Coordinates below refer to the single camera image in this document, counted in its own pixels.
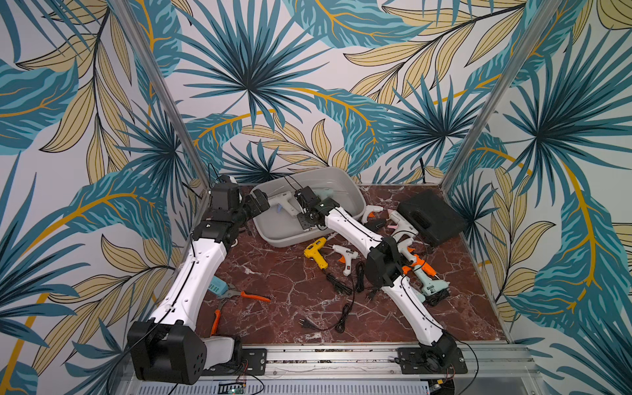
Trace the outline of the mint green glue gun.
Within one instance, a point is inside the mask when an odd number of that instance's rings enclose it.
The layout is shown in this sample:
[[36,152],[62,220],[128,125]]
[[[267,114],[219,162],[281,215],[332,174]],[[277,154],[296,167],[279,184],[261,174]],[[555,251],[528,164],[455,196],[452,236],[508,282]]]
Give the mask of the mint green glue gun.
[[315,189],[314,193],[320,200],[325,200],[327,198],[332,198],[334,196],[333,189]]

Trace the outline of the white blue-trigger glue gun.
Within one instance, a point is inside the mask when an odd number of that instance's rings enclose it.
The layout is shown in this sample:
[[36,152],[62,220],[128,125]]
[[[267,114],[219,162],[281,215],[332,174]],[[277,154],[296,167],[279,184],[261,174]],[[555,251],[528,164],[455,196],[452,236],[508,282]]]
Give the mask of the white blue-trigger glue gun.
[[286,211],[291,217],[297,217],[300,213],[299,210],[291,203],[294,199],[294,194],[291,191],[286,191],[277,195],[274,195],[268,199],[270,206],[277,206],[277,211],[281,212],[281,209]]

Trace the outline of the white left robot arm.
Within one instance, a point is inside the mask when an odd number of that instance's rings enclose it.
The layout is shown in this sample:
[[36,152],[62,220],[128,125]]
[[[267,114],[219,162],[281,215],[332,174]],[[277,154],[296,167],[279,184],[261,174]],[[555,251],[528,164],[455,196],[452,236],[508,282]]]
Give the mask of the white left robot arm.
[[186,260],[171,289],[149,319],[133,322],[128,331],[139,380],[192,385],[204,371],[237,361],[239,351],[233,337],[203,339],[196,334],[198,313],[240,229],[269,208],[265,193],[243,194],[230,176],[221,176],[212,187],[209,205],[194,227]]

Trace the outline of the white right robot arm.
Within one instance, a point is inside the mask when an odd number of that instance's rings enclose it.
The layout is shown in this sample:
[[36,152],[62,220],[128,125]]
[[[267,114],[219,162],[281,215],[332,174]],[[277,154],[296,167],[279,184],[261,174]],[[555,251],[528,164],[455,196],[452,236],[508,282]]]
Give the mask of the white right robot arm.
[[420,350],[410,365],[433,374],[463,374],[467,365],[457,340],[432,317],[415,295],[407,277],[408,264],[391,236],[378,235],[360,224],[338,202],[320,199],[310,187],[295,192],[310,225],[327,227],[365,257],[365,278],[396,304],[411,325]]

